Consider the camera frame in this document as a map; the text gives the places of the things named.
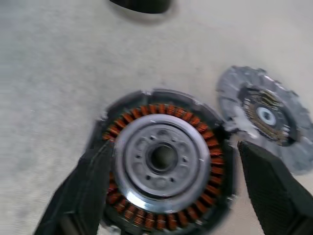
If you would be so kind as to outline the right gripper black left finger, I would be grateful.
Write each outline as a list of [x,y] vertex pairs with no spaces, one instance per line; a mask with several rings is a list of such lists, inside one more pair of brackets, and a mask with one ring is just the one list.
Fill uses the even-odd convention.
[[56,189],[33,235],[97,235],[113,149],[112,141],[101,141],[85,151]]

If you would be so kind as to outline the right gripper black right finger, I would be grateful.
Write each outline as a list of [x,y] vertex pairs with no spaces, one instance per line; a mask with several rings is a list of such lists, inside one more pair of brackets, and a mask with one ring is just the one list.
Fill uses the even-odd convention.
[[313,195],[278,157],[238,142],[251,204],[265,235],[313,235]]

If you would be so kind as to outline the motor housing with copper windings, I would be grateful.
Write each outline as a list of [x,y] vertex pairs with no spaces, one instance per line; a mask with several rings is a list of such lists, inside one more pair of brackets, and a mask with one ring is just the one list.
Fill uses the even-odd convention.
[[208,235],[229,211],[235,150],[224,121],[168,89],[121,97],[97,121],[107,143],[101,225],[116,235]]

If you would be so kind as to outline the grey round motor lid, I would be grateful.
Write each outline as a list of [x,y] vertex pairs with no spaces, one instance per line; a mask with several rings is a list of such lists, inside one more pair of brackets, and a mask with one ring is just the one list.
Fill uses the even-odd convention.
[[313,122],[295,92],[263,69],[231,66],[217,93],[229,132],[277,156],[293,174],[313,170]]

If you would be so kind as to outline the black round object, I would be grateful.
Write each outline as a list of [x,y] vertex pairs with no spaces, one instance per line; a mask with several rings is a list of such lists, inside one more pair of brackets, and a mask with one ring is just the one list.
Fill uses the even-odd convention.
[[110,2],[123,8],[145,13],[161,14],[166,12],[173,0],[109,0]]

